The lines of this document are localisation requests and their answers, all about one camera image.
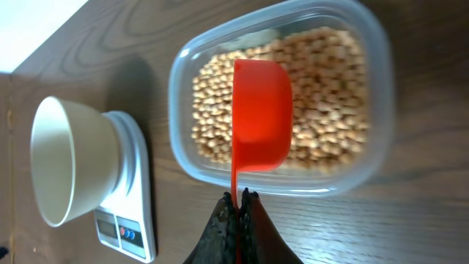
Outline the white bowl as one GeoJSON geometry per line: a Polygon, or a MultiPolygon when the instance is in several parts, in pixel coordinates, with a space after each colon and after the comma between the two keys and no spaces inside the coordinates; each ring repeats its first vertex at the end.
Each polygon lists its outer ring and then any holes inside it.
{"type": "Polygon", "coordinates": [[[95,109],[46,97],[34,115],[30,161],[40,214],[49,226],[59,227],[98,207],[114,190],[117,133],[95,109]]]}

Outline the soybeans pile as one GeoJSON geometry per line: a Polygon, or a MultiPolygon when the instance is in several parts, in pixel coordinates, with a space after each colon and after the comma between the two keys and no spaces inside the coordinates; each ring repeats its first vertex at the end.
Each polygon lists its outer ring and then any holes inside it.
{"type": "Polygon", "coordinates": [[[279,63],[292,82],[293,126],[285,166],[328,173],[351,163],[364,149],[368,118],[366,58],[347,30],[321,26],[267,43],[243,36],[199,68],[192,79],[198,152],[227,164],[232,154],[232,81],[236,59],[279,63]]]}

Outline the cardboard box edge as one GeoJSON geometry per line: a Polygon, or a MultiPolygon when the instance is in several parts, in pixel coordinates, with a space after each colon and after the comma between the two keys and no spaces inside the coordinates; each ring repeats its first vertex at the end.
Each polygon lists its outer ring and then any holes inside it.
{"type": "Polygon", "coordinates": [[[1,263],[14,263],[11,78],[1,74],[1,263]]]}

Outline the white digital kitchen scale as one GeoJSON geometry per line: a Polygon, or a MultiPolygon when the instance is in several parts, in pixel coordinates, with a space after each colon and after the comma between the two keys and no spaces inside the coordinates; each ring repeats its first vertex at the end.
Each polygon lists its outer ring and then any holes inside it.
{"type": "Polygon", "coordinates": [[[106,112],[117,132],[120,168],[117,186],[94,210],[98,240],[142,263],[157,255],[152,223],[149,159],[143,133],[123,111],[106,112]]]}

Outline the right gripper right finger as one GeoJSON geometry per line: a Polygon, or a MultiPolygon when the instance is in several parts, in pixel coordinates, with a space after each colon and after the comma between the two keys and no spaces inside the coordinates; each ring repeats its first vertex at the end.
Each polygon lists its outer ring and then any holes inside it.
{"type": "Polygon", "coordinates": [[[258,193],[248,188],[240,209],[240,258],[245,264],[303,264],[280,236],[258,193]]]}

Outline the red plastic measuring scoop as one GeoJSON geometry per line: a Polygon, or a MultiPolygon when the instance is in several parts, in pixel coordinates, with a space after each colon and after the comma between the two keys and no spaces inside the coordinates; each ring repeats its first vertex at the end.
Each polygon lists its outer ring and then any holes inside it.
{"type": "Polygon", "coordinates": [[[290,148],[292,91],[284,69],[266,60],[236,59],[232,87],[231,195],[240,172],[279,167],[290,148]]]}

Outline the clear plastic container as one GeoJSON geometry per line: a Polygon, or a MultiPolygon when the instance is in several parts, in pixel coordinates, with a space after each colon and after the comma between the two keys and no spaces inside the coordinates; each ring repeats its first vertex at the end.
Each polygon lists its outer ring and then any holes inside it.
{"type": "Polygon", "coordinates": [[[193,178],[230,186],[231,166],[214,163],[198,153],[191,137],[192,80],[212,56],[317,26],[350,30],[364,49],[371,130],[363,152],[352,164],[330,174],[284,164],[270,172],[240,173],[239,189],[262,194],[323,197],[359,186],[381,167],[394,132],[394,73],[389,41],[377,17],[358,1],[284,1],[223,23],[193,38],[175,57],[169,76],[169,133],[173,153],[193,178]]]}

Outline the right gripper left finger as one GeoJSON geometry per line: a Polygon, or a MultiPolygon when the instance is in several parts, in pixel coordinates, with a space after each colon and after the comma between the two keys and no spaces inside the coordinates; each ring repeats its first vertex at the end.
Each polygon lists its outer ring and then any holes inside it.
{"type": "Polygon", "coordinates": [[[218,200],[193,251],[184,264],[235,264],[237,217],[229,192],[218,200]]]}

